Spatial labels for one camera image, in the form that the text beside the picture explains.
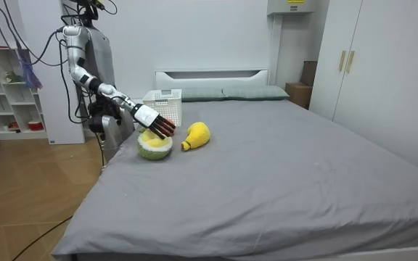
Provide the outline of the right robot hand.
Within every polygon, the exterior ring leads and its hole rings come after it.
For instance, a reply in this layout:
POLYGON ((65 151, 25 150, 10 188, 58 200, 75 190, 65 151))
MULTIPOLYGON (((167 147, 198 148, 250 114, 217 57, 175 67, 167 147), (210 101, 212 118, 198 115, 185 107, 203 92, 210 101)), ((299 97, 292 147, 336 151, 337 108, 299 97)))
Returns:
POLYGON ((160 139, 171 137, 176 130, 176 126, 170 120, 167 120, 157 111, 144 104, 136 104, 131 109, 131 116, 141 126, 152 131, 160 139))

